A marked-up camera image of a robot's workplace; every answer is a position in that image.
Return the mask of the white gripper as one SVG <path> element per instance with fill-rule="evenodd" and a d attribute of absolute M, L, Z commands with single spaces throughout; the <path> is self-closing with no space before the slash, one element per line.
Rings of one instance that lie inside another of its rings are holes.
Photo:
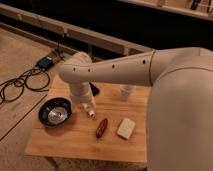
<path fill-rule="evenodd" d="M 74 103 L 80 104 L 85 110 L 94 110 L 96 103 L 88 82 L 70 84 L 70 97 Z"/>

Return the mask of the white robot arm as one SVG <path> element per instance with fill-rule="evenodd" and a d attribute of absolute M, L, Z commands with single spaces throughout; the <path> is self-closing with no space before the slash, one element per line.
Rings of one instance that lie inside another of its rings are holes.
<path fill-rule="evenodd" d="M 78 52 L 59 75 L 77 102 L 91 98 L 90 82 L 149 86 L 148 171 L 213 171 L 212 50 L 154 50 L 101 62 Z"/>

